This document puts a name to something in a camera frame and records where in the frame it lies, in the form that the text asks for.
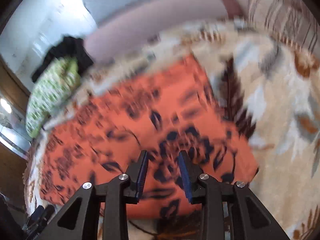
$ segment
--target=pink pillow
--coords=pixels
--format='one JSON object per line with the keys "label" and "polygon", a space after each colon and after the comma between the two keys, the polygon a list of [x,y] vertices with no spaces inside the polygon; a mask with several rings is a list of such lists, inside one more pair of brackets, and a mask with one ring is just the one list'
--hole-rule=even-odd
{"label": "pink pillow", "polygon": [[242,15],[235,0],[151,0],[113,17],[84,40],[97,63],[143,44],[159,31],[185,21]]}

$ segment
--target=green patterned cloth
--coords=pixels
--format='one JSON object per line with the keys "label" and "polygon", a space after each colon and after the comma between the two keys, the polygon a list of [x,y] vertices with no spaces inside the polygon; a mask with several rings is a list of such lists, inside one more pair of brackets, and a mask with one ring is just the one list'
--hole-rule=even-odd
{"label": "green patterned cloth", "polygon": [[46,118],[80,85],[74,58],[54,59],[35,84],[29,99],[26,130],[35,138]]}

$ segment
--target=ceiling light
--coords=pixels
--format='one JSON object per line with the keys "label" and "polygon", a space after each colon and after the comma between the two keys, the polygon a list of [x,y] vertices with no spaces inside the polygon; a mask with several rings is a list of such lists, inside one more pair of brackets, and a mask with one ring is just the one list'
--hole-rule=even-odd
{"label": "ceiling light", "polygon": [[11,114],[11,106],[8,104],[7,100],[1,98],[0,99],[0,104],[6,110],[9,114]]}

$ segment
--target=metal screw head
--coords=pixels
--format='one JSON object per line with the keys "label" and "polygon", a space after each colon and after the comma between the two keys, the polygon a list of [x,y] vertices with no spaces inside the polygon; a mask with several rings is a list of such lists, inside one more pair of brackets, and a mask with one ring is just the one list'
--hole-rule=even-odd
{"label": "metal screw head", "polygon": [[203,180],[206,180],[206,179],[209,179],[209,175],[205,174],[205,173],[202,173],[202,174],[200,174],[199,178],[203,179]]}
{"label": "metal screw head", "polygon": [[237,185],[237,187],[245,187],[245,183],[244,182],[242,182],[242,181],[237,181],[236,182],[236,185]]}
{"label": "metal screw head", "polygon": [[82,187],[83,187],[84,189],[89,189],[89,188],[92,187],[92,184],[91,184],[90,182],[86,182],[86,183],[84,183],[84,184],[82,185]]}
{"label": "metal screw head", "polygon": [[120,180],[126,180],[129,176],[125,173],[119,175]]}

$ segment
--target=orange cloth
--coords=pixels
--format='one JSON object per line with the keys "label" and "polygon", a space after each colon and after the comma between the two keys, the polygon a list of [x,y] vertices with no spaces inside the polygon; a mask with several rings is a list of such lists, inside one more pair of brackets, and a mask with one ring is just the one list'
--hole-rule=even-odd
{"label": "orange cloth", "polygon": [[206,73],[193,55],[164,72],[119,83],[53,129],[41,198],[64,204],[84,182],[110,181],[147,150],[143,196],[138,205],[127,205],[128,218],[192,212],[199,206],[185,197],[177,165],[180,150],[219,181],[249,182],[257,171],[246,138],[218,109]]}

